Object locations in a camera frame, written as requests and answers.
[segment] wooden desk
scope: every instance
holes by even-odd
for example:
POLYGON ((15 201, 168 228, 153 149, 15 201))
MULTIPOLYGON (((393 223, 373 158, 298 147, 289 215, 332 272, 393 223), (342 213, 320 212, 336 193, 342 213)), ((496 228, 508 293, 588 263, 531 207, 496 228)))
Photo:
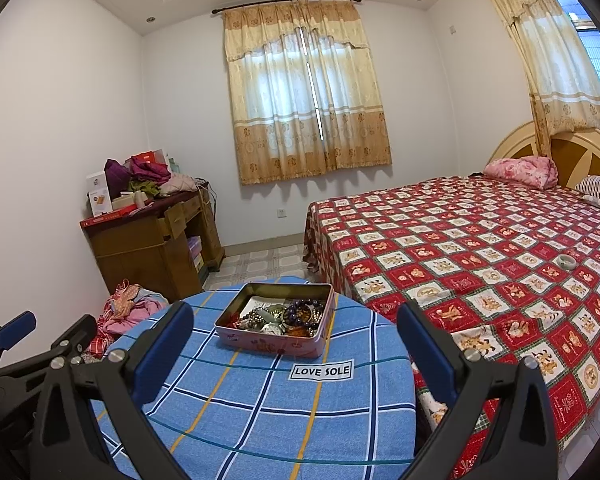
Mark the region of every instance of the wooden desk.
POLYGON ((206 189, 156 200, 135 215, 84 229, 109 292, 125 278, 173 302, 202 291, 187 238, 200 236, 202 258, 218 270, 224 258, 206 189))

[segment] blue gripper pad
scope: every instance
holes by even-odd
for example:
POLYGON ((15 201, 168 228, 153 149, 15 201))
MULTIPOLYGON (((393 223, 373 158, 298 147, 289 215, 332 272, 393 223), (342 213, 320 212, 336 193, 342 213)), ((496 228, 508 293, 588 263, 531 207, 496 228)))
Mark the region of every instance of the blue gripper pad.
POLYGON ((397 326, 398 334, 416 362, 429 391, 437 402, 444 402, 451 409, 458 393, 453 367, 442 350, 405 304, 398 309, 397 326))
POLYGON ((36 316, 26 310, 0 329, 0 350, 11 350, 36 329, 36 316))
POLYGON ((180 351, 188 341, 192 328, 193 310, 185 303, 136 366, 131 393, 136 406, 152 402, 158 395, 180 351))

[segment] metal screw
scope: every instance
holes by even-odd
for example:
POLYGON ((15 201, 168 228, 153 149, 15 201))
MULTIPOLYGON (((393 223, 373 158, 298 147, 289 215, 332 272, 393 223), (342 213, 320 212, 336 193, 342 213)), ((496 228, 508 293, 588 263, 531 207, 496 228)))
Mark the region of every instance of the metal screw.
POLYGON ((482 358, 482 354, 475 348, 468 348, 464 351, 464 358, 472 363, 477 363, 482 358))
POLYGON ((112 363, 119 363, 122 359, 125 358, 126 352, 124 350, 114 350, 110 352, 107 359, 112 363))
POLYGON ((538 368, 538 361, 536 361, 532 357, 529 357, 529 356, 525 357, 523 359, 523 362, 527 368, 531 368, 532 370, 535 370, 536 368, 538 368))
POLYGON ((59 370, 64 366, 64 357, 58 356, 51 359, 51 367, 53 370, 59 370))

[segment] tiled floor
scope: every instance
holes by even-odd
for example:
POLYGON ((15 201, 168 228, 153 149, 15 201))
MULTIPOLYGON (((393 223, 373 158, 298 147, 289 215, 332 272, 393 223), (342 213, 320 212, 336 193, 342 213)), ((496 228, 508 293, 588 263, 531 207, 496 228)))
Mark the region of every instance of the tiled floor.
POLYGON ((205 290, 213 290, 235 283, 257 282, 278 276, 297 276, 310 280, 306 263, 302 261, 302 244, 228 256, 218 272, 210 272, 205 290))

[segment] pink tin box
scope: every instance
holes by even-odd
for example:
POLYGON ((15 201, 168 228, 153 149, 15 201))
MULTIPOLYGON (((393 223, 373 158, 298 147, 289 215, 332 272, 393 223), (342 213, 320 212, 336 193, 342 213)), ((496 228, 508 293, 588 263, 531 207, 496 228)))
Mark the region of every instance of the pink tin box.
POLYGON ((328 283, 247 283, 216 320, 216 332, 220 336, 220 341, 229 346, 273 354, 307 358, 320 357, 324 350, 334 306, 335 292, 328 283), (289 300, 325 301, 324 314, 318 332, 314 337, 292 337, 229 328, 227 325, 232 319, 235 319, 236 314, 240 316, 244 307, 254 296, 272 300, 287 298, 289 300))

